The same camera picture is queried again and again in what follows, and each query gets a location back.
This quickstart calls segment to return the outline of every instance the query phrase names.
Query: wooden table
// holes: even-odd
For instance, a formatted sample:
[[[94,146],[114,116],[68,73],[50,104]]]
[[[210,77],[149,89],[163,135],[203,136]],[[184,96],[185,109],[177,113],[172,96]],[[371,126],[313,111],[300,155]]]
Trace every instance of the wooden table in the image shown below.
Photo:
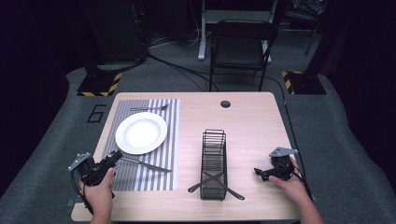
[[[297,208],[283,191],[262,182],[253,168],[272,169],[269,153],[276,147],[290,148],[275,97],[270,92],[125,92],[119,93],[93,155],[101,160],[112,120],[120,100],[180,99],[178,175],[176,190],[115,192],[114,221],[224,221],[298,219]],[[222,101],[231,106],[224,108]],[[203,201],[199,189],[202,136],[206,129],[227,135],[227,169],[230,189],[224,201]],[[72,212],[75,221],[92,216],[83,203]]]

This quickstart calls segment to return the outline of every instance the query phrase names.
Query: knife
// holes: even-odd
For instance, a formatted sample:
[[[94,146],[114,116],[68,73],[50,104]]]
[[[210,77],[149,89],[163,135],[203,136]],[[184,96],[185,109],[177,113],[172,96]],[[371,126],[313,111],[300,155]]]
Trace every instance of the knife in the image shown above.
[[[222,182],[220,182],[220,181],[218,180],[218,178],[215,177],[215,175],[210,175],[210,174],[208,174],[208,173],[205,172],[205,171],[202,171],[202,173],[206,174],[206,175],[209,176],[211,179],[213,178],[216,182],[218,182],[218,184],[220,184],[222,187],[224,187],[224,189],[226,189],[228,192],[230,192],[235,198],[237,198],[237,199],[239,199],[239,200],[245,200],[245,197],[244,197],[244,196],[238,194],[237,192],[233,191],[232,189],[229,189],[229,188],[227,187],[227,185],[225,185],[225,184],[223,184]]]
[[[201,186],[204,185],[205,183],[211,181],[212,179],[216,179],[216,178],[221,177],[222,174],[223,174],[223,172],[221,172],[221,173],[219,173],[219,174],[217,174],[217,175],[212,175],[212,177],[210,177],[210,178],[208,178],[208,179],[202,181],[201,183],[198,183],[198,184],[192,186],[191,188],[189,188],[189,189],[187,189],[187,190],[189,191],[189,193],[193,193],[196,189],[198,189],[199,187],[201,187]]]
[[[144,163],[142,161],[136,161],[136,160],[132,160],[132,159],[124,158],[124,157],[122,157],[121,160],[131,161],[133,163],[142,165],[142,166],[148,168],[149,170],[153,170],[153,171],[166,172],[166,173],[172,172],[171,170],[167,170],[167,169],[164,169],[162,167],[158,167],[158,166],[155,166],[155,165],[147,164],[147,163]]]

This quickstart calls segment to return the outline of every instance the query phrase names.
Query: wire dish rack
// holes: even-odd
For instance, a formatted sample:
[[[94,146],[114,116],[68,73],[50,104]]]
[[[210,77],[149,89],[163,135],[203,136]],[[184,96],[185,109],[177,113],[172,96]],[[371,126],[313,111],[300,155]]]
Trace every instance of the wire dish rack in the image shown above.
[[[224,200],[227,193],[226,134],[206,129],[203,133],[201,164],[201,199]]]

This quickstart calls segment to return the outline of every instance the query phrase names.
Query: striped placemat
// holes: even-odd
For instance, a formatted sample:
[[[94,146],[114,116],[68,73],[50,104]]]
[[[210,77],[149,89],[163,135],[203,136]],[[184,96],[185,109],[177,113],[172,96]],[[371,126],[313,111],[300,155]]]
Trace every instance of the striped placemat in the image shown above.
[[[157,107],[165,104],[169,104],[169,107],[164,111],[130,111],[132,107]],[[141,165],[119,160],[117,161],[116,175],[113,178],[114,191],[174,190],[177,188],[179,106],[179,99],[130,100],[119,102],[102,158],[113,150],[120,150],[117,146],[115,136],[117,128],[125,119],[135,113],[151,112],[161,116],[166,121],[168,133],[163,143],[157,149],[143,155],[131,155],[123,151],[122,155],[125,158],[139,160],[172,170],[173,172],[153,172]]]

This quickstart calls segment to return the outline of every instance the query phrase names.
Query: white plate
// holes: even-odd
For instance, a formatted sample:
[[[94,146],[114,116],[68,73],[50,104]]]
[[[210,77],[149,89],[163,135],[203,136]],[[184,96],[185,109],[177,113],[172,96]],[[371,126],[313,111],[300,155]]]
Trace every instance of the white plate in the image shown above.
[[[165,120],[153,113],[143,112],[125,119],[116,131],[116,143],[129,154],[141,155],[157,148],[167,135]]]

